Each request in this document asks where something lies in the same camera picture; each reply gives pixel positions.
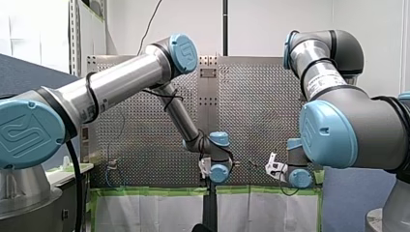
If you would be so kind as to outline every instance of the blue joint cap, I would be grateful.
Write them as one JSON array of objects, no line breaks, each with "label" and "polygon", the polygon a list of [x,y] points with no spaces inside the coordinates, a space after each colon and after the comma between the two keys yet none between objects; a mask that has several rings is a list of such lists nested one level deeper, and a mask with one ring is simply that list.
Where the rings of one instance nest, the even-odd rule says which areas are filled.
[{"label": "blue joint cap", "polygon": [[209,178],[212,182],[221,184],[224,183],[229,177],[229,170],[225,165],[214,164],[211,167],[211,173]]},{"label": "blue joint cap", "polygon": [[169,38],[169,50],[175,67],[182,74],[191,73],[198,64],[198,54],[193,41],[184,34]]},{"label": "blue joint cap", "polygon": [[0,101],[0,169],[41,164],[64,143],[66,128],[60,116],[37,101]]},{"label": "blue joint cap", "polygon": [[304,105],[299,118],[302,145],[307,157],[323,166],[346,168],[358,155],[358,142],[346,116],[327,101]]},{"label": "blue joint cap", "polygon": [[217,145],[221,147],[227,147],[229,146],[229,135],[227,132],[224,131],[217,131],[217,132],[212,132],[209,134],[209,138],[211,141],[216,143]]},{"label": "blue joint cap", "polygon": [[398,95],[399,100],[410,100],[410,92],[404,92]]},{"label": "blue joint cap", "polygon": [[304,169],[295,169],[289,175],[290,185],[297,189],[306,189],[312,182],[313,179],[311,178],[310,173]]},{"label": "blue joint cap", "polygon": [[289,138],[287,140],[287,150],[293,150],[302,147],[302,139],[300,138]]}]

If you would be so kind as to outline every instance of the robotic arm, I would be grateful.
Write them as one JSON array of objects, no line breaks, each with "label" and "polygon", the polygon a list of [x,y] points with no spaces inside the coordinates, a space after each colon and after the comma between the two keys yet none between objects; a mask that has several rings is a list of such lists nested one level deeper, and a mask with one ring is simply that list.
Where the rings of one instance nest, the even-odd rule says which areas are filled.
[{"label": "robotic arm", "polygon": [[308,161],[395,173],[397,183],[383,210],[383,231],[408,231],[410,205],[404,196],[410,194],[409,94],[371,99],[351,85],[363,71],[364,55],[358,41],[344,31],[292,32],[284,66],[300,78],[308,101],[300,114],[301,138],[290,140],[296,144],[293,148],[288,141],[289,171],[293,169],[288,181],[305,188],[308,175],[300,169]]},{"label": "robotic arm", "polygon": [[[0,168],[23,169],[48,160],[66,141],[77,136],[80,126],[93,122],[99,114],[145,88],[162,96],[172,96],[173,78],[191,73],[197,65],[193,42],[185,35],[174,35],[148,45],[145,53],[103,72],[53,90],[41,88],[7,101],[0,101]],[[210,154],[220,162],[214,176],[223,182],[231,168],[226,133],[200,134],[182,102],[161,97],[166,111],[191,152]],[[203,139],[201,146],[196,146]]]},{"label": "robotic arm", "polygon": [[16,231],[17,224],[24,225],[16,223],[21,219],[15,215],[43,214],[61,190],[50,188],[41,163],[76,137],[81,125],[145,88],[161,96],[186,149],[211,158],[211,180],[226,181],[232,168],[227,133],[201,133],[182,102],[173,98],[171,80],[193,72],[197,62],[193,42],[185,35],[173,35],[149,44],[140,56],[59,89],[42,87],[0,101],[0,224]]}]

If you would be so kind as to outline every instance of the pegboard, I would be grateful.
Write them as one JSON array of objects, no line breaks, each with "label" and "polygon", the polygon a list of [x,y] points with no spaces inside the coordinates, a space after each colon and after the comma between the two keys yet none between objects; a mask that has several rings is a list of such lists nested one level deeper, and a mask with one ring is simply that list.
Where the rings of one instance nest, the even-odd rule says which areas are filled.
[{"label": "pegboard", "polygon": [[272,152],[286,162],[287,139],[299,137],[299,80],[281,58],[220,57],[219,68],[220,128],[240,162],[228,184],[276,185],[264,166]]},{"label": "pegboard", "polygon": [[[132,56],[90,56],[88,70],[100,72],[131,59]],[[182,75],[173,83],[184,106],[196,123],[196,72]],[[106,187],[106,166],[109,145],[110,160],[118,160],[118,168],[110,170],[113,186],[198,186],[198,155],[184,150],[182,137],[163,111],[157,97],[138,93],[109,109],[95,126],[96,144],[101,162],[92,172],[92,188]]]},{"label": "pegboard", "polygon": [[[130,58],[92,56],[88,59],[88,71],[99,72]],[[299,136],[298,119],[303,105],[299,80],[283,69],[281,58],[213,56],[213,59],[218,59],[218,63],[214,61],[212,67],[199,64],[197,72],[173,80],[185,99],[184,106],[199,128],[229,133],[231,151],[240,165],[234,168],[228,185],[276,186],[278,183],[264,173],[264,165],[274,151],[278,153],[278,161],[286,162],[285,142]],[[205,80],[205,69],[210,68],[216,71],[216,76]],[[204,107],[207,97],[207,101],[209,97],[217,101]],[[126,124],[117,139],[123,115]],[[119,160],[118,170],[109,172],[114,186],[123,182],[129,186],[199,185],[198,155],[183,149],[182,137],[157,97],[139,93],[120,103],[100,117],[90,134],[96,135],[90,140],[97,140],[90,142],[90,146],[97,146],[91,150],[101,156],[101,163],[92,173],[94,188],[106,187],[108,144],[110,160]],[[250,160],[259,167],[250,165]]]}]

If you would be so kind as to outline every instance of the white plastic sheet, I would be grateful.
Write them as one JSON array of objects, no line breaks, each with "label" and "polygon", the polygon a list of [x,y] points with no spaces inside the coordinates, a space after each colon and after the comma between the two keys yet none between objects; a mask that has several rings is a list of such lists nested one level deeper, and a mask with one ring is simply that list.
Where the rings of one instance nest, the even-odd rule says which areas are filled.
[{"label": "white plastic sheet", "polygon": [[203,196],[105,196],[97,201],[98,232],[191,232],[202,221]]},{"label": "white plastic sheet", "polygon": [[[218,195],[219,232],[316,232],[318,194],[285,196],[272,192]],[[98,232],[191,232],[202,221],[202,195],[99,196]]]}]

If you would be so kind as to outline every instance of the metal pole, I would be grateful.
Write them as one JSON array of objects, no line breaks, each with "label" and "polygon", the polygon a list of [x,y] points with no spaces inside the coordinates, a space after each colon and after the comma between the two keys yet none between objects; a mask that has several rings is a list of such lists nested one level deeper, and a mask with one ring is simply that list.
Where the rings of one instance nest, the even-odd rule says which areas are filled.
[{"label": "metal pole", "polygon": [[223,56],[228,55],[228,0],[223,0]]}]

